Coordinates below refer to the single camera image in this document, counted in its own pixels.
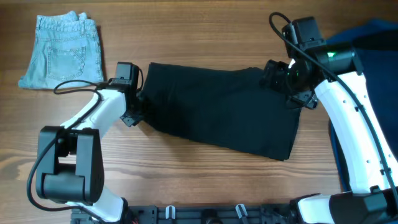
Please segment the black shorts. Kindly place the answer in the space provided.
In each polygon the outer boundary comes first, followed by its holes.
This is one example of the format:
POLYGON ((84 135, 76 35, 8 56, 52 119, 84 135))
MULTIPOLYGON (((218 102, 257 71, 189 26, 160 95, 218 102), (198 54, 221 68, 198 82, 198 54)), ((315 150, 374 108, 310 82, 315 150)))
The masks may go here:
POLYGON ((290 157, 300 109, 262 87, 263 70, 224 71, 151 63, 141 93, 145 122, 192 141, 284 161, 290 157))

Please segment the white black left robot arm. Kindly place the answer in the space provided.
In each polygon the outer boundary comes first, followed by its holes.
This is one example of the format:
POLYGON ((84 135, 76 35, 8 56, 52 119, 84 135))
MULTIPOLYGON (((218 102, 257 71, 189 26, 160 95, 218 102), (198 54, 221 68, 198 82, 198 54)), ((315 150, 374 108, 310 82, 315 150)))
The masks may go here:
POLYGON ((50 211, 33 198, 59 204, 57 211, 77 210, 95 223, 134 223, 125 198, 104 185, 101 138, 117 120, 136 124, 131 110, 137 101, 137 80, 112 78, 97 84, 92 100, 60 126, 39 133, 37 160, 27 181, 27 196, 35 207, 50 211))

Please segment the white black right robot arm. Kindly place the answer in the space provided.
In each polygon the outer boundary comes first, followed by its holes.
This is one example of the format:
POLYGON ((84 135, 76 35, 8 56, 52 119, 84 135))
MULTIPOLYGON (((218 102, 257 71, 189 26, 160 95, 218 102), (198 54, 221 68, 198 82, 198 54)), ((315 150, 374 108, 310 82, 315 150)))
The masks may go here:
POLYGON ((290 107, 321 102, 334 127, 349 190, 292 200, 291 223, 390 223, 397 220, 397 159, 368 97, 363 67, 349 45, 295 49, 291 62, 270 60, 261 84, 284 94, 290 107))

